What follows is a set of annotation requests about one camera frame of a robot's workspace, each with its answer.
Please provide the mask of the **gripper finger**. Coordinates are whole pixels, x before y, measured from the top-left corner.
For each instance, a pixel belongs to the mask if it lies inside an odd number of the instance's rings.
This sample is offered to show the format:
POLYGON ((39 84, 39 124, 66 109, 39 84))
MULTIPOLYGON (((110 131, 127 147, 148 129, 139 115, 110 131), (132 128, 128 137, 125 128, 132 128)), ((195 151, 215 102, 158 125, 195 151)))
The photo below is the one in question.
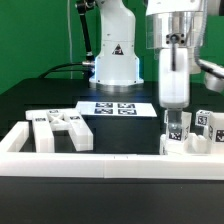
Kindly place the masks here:
POLYGON ((180 132, 182 129, 182 111, 180 109, 169 109, 167 111, 168 130, 173 133, 180 132))

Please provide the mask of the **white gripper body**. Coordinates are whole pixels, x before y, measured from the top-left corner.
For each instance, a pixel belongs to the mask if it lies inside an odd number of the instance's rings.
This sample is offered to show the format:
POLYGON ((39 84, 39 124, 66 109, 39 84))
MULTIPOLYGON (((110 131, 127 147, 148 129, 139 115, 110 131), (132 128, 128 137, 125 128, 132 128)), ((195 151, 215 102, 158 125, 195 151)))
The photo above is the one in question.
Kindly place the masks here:
MULTIPOLYGON (((209 90, 224 90, 224 67, 199 60, 199 67, 206 73, 209 90)), ((166 109, 183 109, 190 102, 190 63, 187 48, 164 48, 159 53, 159 103, 166 109)))

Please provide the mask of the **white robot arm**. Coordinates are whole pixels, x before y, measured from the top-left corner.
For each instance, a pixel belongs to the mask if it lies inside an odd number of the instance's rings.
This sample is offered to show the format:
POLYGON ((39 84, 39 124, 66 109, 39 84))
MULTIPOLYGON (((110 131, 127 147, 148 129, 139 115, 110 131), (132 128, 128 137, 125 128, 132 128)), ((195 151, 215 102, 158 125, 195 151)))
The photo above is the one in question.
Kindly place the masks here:
MULTIPOLYGON (((135 16, 122 0, 94 0, 101 15, 101 50, 90 84, 113 91, 141 85, 134 51, 135 16)), ((168 113, 168 128, 183 127, 189 105, 189 78, 204 71, 209 89, 224 87, 224 68, 200 58, 209 15, 224 14, 224 0, 146 0, 147 47, 159 51, 159 103, 168 113)))

